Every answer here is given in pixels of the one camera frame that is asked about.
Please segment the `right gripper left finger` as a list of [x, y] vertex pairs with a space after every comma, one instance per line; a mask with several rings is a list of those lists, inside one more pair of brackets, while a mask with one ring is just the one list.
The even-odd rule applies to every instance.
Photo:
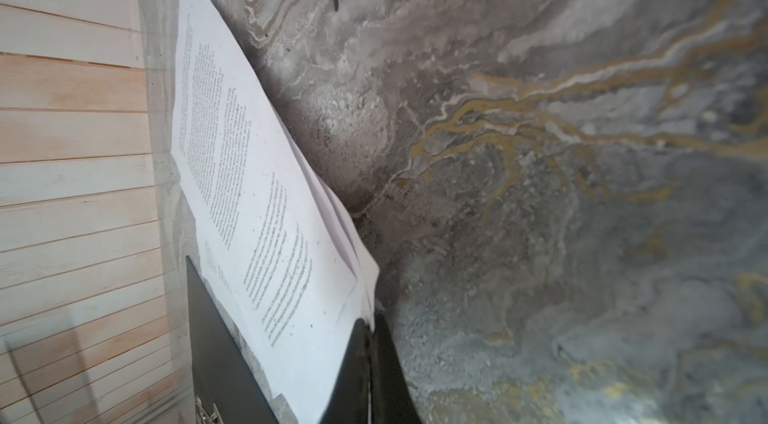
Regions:
[[320, 420], [322, 424], [369, 422], [370, 340], [367, 323], [358, 319], [352, 328], [334, 389]]

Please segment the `printed paper sheet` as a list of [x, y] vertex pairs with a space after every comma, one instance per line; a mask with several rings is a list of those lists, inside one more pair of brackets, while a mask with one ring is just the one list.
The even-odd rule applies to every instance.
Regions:
[[178, 0], [172, 157], [203, 278], [301, 423], [329, 403], [363, 290], [211, 0]]
[[350, 214], [328, 185], [315, 173], [303, 153], [291, 137], [286, 126], [282, 130], [291, 146], [294, 156], [302, 169], [305, 180], [320, 211], [325, 228], [340, 254], [343, 262], [354, 274], [363, 290], [360, 317], [369, 328], [375, 330], [375, 289], [380, 268], [363, 244]]

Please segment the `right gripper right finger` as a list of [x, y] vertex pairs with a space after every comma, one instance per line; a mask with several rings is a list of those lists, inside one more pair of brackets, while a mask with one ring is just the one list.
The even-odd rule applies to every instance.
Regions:
[[373, 424], [421, 424], [385, 316], [375, 314], [371, 341]]

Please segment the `blue folder black inside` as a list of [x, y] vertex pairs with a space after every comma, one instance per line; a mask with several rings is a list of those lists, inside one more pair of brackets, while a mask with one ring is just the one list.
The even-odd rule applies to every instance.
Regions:
[[275, 423], [277, 418], [190, 258], [186, 282], [195, 397], [223, 423]]

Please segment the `metal folder clip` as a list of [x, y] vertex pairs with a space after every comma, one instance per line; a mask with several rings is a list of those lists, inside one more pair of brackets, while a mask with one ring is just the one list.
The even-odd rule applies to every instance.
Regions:
[[199, 396], [195, 397], [195, 423], [196, 424], [223, 424], [223, 419], [216, 407], [213, 405], [213, 411], [208, 412]]

